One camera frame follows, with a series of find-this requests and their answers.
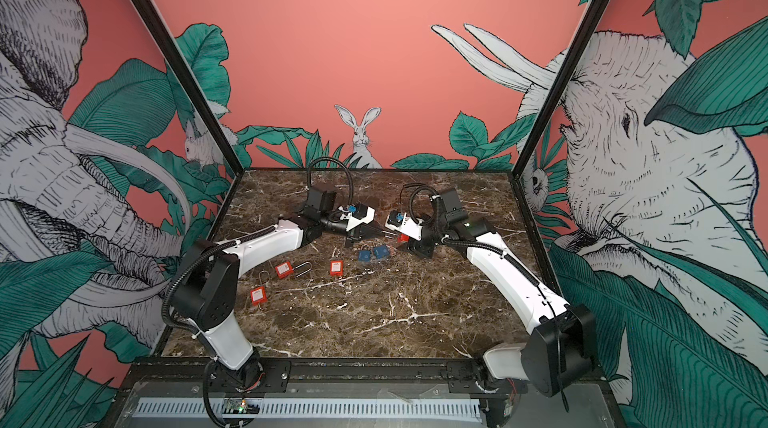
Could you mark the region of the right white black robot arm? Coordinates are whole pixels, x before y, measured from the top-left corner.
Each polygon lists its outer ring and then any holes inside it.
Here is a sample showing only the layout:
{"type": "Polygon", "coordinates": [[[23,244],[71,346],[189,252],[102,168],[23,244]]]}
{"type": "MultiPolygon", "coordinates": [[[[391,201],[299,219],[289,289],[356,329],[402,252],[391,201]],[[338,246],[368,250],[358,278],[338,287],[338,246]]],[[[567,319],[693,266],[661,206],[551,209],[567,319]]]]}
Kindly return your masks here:
{"type": "Polygon", "coordinates": [[[483,355],[491,376],[528,381],[552,397],[598,364],[596,318],[546,286],[484,219],[437,228],[405,216],[398,230],[413,247],[448,246],[478,268],[504,296],[529,334],[527,342],[501,345],[483,355]]]}

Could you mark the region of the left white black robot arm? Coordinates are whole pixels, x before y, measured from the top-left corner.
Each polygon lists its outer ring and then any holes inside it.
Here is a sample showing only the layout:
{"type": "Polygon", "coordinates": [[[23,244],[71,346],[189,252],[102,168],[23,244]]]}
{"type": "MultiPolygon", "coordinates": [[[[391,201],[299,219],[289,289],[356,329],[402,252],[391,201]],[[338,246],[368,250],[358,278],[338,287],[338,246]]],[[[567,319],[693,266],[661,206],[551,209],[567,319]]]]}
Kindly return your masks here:
{"type": "Polygon", "coordinates": [[[352,238],[360,234],[361,226],[372,222],[372,208],[365,215],[343,212],[340,218],[296,215],[221,243],[199,240],[170,280],[162,319],[198,339],[230,386],[240,392],[250,391],[261,384],[264,368],[234,314],[240,276],[273,257],[310,244],[325,232],[352,238]]]}

